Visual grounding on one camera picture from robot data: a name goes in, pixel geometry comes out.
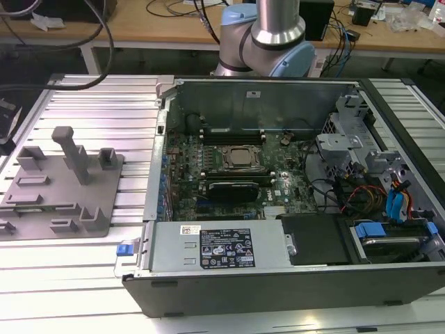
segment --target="cable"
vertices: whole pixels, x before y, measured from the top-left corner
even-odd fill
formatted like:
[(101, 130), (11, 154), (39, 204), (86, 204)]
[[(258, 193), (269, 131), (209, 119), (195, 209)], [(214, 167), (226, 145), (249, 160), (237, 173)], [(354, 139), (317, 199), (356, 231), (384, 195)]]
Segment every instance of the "cable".
[(200, 9), (197, 7), (196, 0), (193, 0), (193, 4), (195, 5), (196, 11), (200, 14), (202, 24), (204, 25), (206, 30), (210, 33), (210, 35), (213, 38), (213, 40), (215, 40), (216, 44), (219, 45), (220, 44), (220, 39), (215, 34), (215, 31), (214, 31), (213, 27), (211, 26), (209, 18), (207, 17), (206, 7), (204, 6), (204, 0), (201, 0), (201, 9), (202, 9), (202, 11), (200, 11)]
[(97, 77), (96, 79), (92, 80), (89, 83), (86, 83), (84, 85), (77, 85), (77, 86), (61, 86), (61, 85), (27, 85), (27, 84), (9, 84), (9, 85), (0, 85), (0, 91), (7, 91), (7, 90), (32, 90), (32, 89), (47, 89), (47, 90), (84, 90), (91, 88), (93, 86), (96, 86), (97, 84), (101, 83), (110, 73), (111, 66), (113, 65), (114, 61), (114, 41), (113, 36), (111, 35), (110, 29), (108, 27), (108, 24), (105, 22), (105, 20), (102, 18), (100, 13), (97, 11), (97, 9), (91, 4), (90, 0), (83, 0), (88, 7), (94, 12), (97, 19), (99, 20), (100, 24), (105, 28), (105, 31), (108, 35), (108, 39), (110, 41), (110, 56), (108, 58), (108, 63), (106, 65), (106, 68), (104, 72)]
[(19, 42), (21, 42), (23, 45), (27, 45), (25, 43), (24, 40), (22, 40), (22, 38), (20, 36), (17, 35), (17, 33), (15, 31), (13, 31), (13, 28), (11, 27), (11, 25), (9, 24), (8, 21), (6, 21), (6, 19), (2, 16), (1, 20), (3, 21), (3, 23), (6, 25), (6, 28), (8, 28), (9, 32), (11, 33), (11, 35), (13, 35), (15, 38), (17, 38), (19, 40)]
[(21, 16), (28, 15), (30, 12), (35, 10), (40, 5), (41, 2), (42, 2), (42, 0), (35, 0), (34, 3), (26, 9), (19, 10), (18, 12), (0, 12), (0, 16), (2, 16), (2, 17), (21, 17)]
[[(102, 17), (105, 19), (106, 16), (106, 3), (107, 0), (104, 0), (104, 10), (102, 12)], [(49, 52), (60, 52), (60, 51), (67, 51), (67, 50), (71, 50), (71, 49), (76, 49), (82, 45), (85, 45), (89, 42), (91, 42), (92, 40), (94, 40), (102, 31), (102, 29), (104, 28), (104, 26), (102, 26), (102, 24), (99, 24), (99, 26), (97, 27), (96, 31), (94, 33), (92, 33), (92, 35), (90, 35), (89, 37), (85, 38), (84, 40), (80, 40), (78, 42), (74, 42), (71, 44), (66, 44), (66, 45), (59, 45), (57, 47), (46, 47), (44, 49), (42, 49), (41, 47), (35, 47), (33, 45), (26, 45), (26, 49), (18, 49), (16, 51), (33, 51), (33, 52), (39, 52), (39, 53), (49, 53)], [(13, 32), (12, 29), (10, 30), (12, 34), (14, 34), (14, 36), (18, 37), (16, 32)]]
[[(348, 34), (346, 33), (346, 30), (345, 30), (344, 27), (342, 27), (342, 30), (343, 30), (343, 33), (345, 34), (345, 45), (348, 45), (348, 43), (349, 43)], [(346, 53), (347, 53), (346, 60), (343, 61), (343, 63), (340, 65), (340, 68), (339, 68), (337, 74), (335, 75), (336, 78), (339, 77), (339, 75), (341, 74), (341, 72), (343, 71), (343, 69), (344, 69), (344, 67), (345, 67), (346, 61), (349, 60), (348, 57), (349, 57), (350, 53), (349, 53), (349, 54), (348, 54), (348, 52), (346, 52)]]
[(335, 15), (335, 12), (332, 12), (332, 14), (334, 15), (334, 17), (331, 17), (331, 19), (333, 19), (337, 25), (333, 25), (330, 24), (330, 26), (337, 28), (338, 32), (339, 32), (339, 44), (337, 46), (337, 49), (335, 50), (334, 54), (332, 55), (332, 57), (330, 57), (329, 61), (327, 62), (327, 65), (325, 66), (325, 68), (321, 71), (321, 74), (329, 71), (329, 69), (333, 66), (332, 62), (334, 61), (335, 57), (337, 56), (339, 50), (341, 49), (341, 53), (337, 59), (337, 62), (339, 61), (339, 59), (342, 57), (343, 55), (343, 51), (345, 48), (345, 43), (344, 43), (344, 39), (343, 39), (343, 31), (342, 31), (342, 27), (343, 27), (343, 23), (341, 23), (340, 20), (337, 19), (337, 16)]
[[(199, 16), (199, 11), (196, 10), (196, 9), (195, 9), (195, 10), (191, 10), (190, 12), (180, 13), (180, 12), (176, 12), (175, 10), (173, 10), (173, 9), (170, 8), (171, 6), (174, 6), (175, 4), (181, 3), (182, 1), (174, 2), (174, 3), (171, 3), (170, 5), (165, 5), (167, 11), (168, 11), (171, 15), (164, 15), (164, 14), (158, 14), (158, 13), (155, 13), (155, 12), (151, 11), (151, 10), (149, 9), (149, 7), (150, 7), (154, 2), (156, 2), (156, 1), (157, 1), (157, 0), (151, 0), (151, 1), (145, 6), (145, 10), (146, 10), (148, 13), (150, 13), (150, 14), (152, 14), (152, 15), (154, 15), (154, 16), (157, 16), (157, 17), (184, 17), (184, 16), (186, 16), (186, 17), (188, 17), (189, 15), (191, 15), (191, 14), (193, 14), (193, 13), (197, 14), (197, 15), (193, 15), (193, 17), (197, 17), (197, 16)], [(224, 2), (224, 1), (221, 1), (220, 3), (215, 3), (215, 4), (213, 4), (213, 5), (206, 6), (206, 8), (210, 8), (210, 7), (214, 7), (214, 6), (219, 6), (219, 5), (222, 4), (222, 3), (225, 3), (225, 2)]]
[[(13, 28), (11, 27), (11, 25), (9, 25), (9, 22), (8, 22), (4, 17), (1, 17), (1, 20), (2, 20), (3, 23), (6, 25), (6, 28), (8, 28), (9, 32), (10, 32), (15, 38), (17, 38), (17, 39), (19, 40), (19, 42), (21, 42), (23, 45), (27, 45), (27, 44), (25, 43), (25, 41), (24, 41), (19, 35), (16, 34), (16, 32), (15, 32), (15, 31), (13, 30)], [(37, 57), (37, 55), (35, 55), (33, 52), (30, 52), (30, 54), (32, 55), (32, 57), (34, 57), (34, 59), (35, 59), (37, 62), (39, 62), (39, 63), (42, 65), (42, 67), (45, 68), (45, 70), (46, 70), (47, 72), (51, 72), (51, 71), (47, 68), (47, 66), (43, 63), (43, 61)]]

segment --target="white label sticker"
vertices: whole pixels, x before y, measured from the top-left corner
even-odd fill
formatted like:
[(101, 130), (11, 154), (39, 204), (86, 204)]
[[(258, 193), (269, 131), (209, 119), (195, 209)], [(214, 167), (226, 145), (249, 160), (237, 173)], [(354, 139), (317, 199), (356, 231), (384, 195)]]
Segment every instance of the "white label sticker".
[(201, 225), (181, 225), (180, 234), (199, 234)]

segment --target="blue cable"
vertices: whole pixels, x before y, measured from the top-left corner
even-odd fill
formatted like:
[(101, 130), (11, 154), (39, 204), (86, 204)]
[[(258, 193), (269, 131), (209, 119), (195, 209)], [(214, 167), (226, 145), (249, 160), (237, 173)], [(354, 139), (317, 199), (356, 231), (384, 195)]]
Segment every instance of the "blue cable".
[(348, 61), (348, 53), (349, 53), (349, 38), (348, 38), (348, 34), (346, 33), (345, 28), (341, 27), (341, 29), (343, 30), (343, 33), (345, 34), (345, 46), (346, 46), (346, 55), (343, 59), (343, 63), (340, 65), (339, 71), (337, 72), (337, 74), (335, 75), (336, 78), (339, 77), (339, 75), (341, 74), (341, 72), (343, 71), (345, 65), (346, 65), (346, 61)]
[(329, 24), (329, 25), (330, 25), (330, 26), (333, 26), (334, 28), (337, 28), (337, 29), (342, 30), (342, 33), (343, 33), (344, 36), (345, 36), (345, 47), (344, 47), (344, 50), (346, 50), (346, 54), (345, 54), (344, 56), (342, 56), (341, 61), (339, 61), (340, 68), (339, 68), (339, 71), (337, 72), (337, 74), (335, 75), (335, 77), (337, 78), (337, 77), (340, 75), (341, 71), (343, 71), (346, 62), (347, 62), (348, 59), (349, 59), (349, 57), (348, 57), (348, 56), (349, 56), (349, 55), (348, 55), (348, 53), (349, 53), (349, 38), (348, 38), (348, 34), (346, 33), (346, 30), (345, 30), (344, 27), (342, 27), (342, 26), (337, 26), (337, 25), (335, 25), (335, 24)]

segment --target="black device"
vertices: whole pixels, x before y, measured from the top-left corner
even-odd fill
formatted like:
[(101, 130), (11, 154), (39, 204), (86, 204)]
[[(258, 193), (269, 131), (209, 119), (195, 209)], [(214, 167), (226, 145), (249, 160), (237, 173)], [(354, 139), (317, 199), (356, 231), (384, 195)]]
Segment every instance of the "black device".
[[(243, 0), (256, 3), (256, 0)], [(323, 40), (334, 9), (334, 0), (301, 0), (300, 16), (306, 23), (306, 40)]]
[[(32, 5), (34, 0), (0, 0), (3, 9), (7, 12), (16, 12)], [(104, 0), (91, 0), (93, 6), (102, 13)], [(117, 0), (106, 1), (105, 20), (113, 14)], [(42, 3), (34, 10), (36, 14), (47, 17), (59, 17), (63, 21), (99, 23), (96, 15), (83, 0), (42, 0)], [(14, 17), (13, 19), (30, 19), (32, 15)]]
[(15, 149), (11, 139), (22, 108), (0, 100), (0, 156), (9, 155)]
[(348, 40), (351, 42), (357, 42), (360, 38), (360, 33), (356, 32), (354, 30), (348, 29), (346, 31), (346, 33), (348, 34)]
[(353, 24), (358, 26), (368, 26), (371, 17), (375, 14), (375, 8), (366, 3), (356, 5)]

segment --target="warning symbol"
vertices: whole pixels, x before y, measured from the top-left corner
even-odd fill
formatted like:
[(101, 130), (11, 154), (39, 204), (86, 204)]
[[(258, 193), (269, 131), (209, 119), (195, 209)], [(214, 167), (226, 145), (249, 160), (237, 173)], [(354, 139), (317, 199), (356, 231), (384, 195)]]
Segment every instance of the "warning symbol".
[(211, 247), (210, 246), (203, 246), (203, 247), (201, 247), (201, 254), (203, 254), (203, 255), (211, 255)]

